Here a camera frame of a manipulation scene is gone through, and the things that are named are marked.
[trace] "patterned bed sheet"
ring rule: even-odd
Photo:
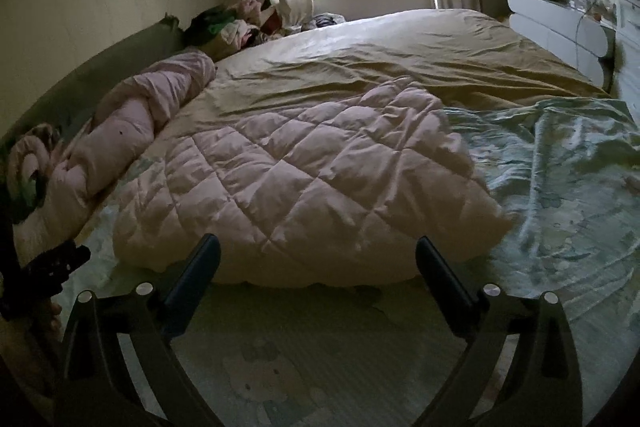
[[[513,295],[559,295],[578,351],[587,423],[640,347],[640,134],[615,100],[445,111],[517,222],[468,268],[477,282]],[[147,162],[140,159],[120,183]],[[113,258],[117,193],[83,234],[94,257],[59,296],[65,320],[82,289],[113,295],[156,277]],[[224,422],[279,427],[410,425],[464,347],[420,280],[351,289],[211,285],[174,341]],[[130,370],[147,408],[161,415],[141,369],[132,361]]]

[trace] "white dresser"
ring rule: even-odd
[[[616,58],[611,94],[640,124],[640,0],[616,0]]]
[[[509,26],[574,67],[592,84],[609,89],[615,31],[583,13],[549,0],[508,0]]]

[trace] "silver screw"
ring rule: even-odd
[[[498,295],[500,295],[500,286],[497,286],[492,283],[485,284],[482,287],[482,291],[487,295],[489,295],[490,297],[497,297]]]
[[[91,292],[89,290],[84,290],[79,296],[78,296],[78,302],[85,304],[87,302],[89,302],[94,296],[91,295]]]
[[[142,282],[136,288],[138,295],[149,295],[154,290],[154,286],[150,282]]]
[[[547,301],[549,304],[558,304],[558,301],[560,299],[558,299],[558,296],[553,293],[553,292],[546,292],[545,293],[545,301]]]

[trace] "mattress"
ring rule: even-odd
[[[65,284],[75,295],[130,291],[157,275],[118,264],[111,232],[119,189],[172,139],[212,120],[316,103],[408,74],[441,97],[492,192],[516,226],[470,261],[479,284],[512,295],[555,291],[582,372],[584,420],[640,347],[640,135],[622,102],[497,22],[425,11],[315,30],[225,59],[118,182],[78,238],[93,258]],[[123,337],[122,346],[131,354]],[[204,399],[228,425],[410,425],[444,383],[464,342],[420,280],[346,289],[210,286],[173,343]],[[161,411],[135,357],[145,406]]]

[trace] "headboard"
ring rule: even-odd
[[[92,115],[100,99],[119,81],[139,73],[154,62],[184,47],[178,19],[160,22],[127,37],[90,58],[51,87],[2,136],[0,149],[12,146],[18,136],[46,122],[60,127],[70,139]]]

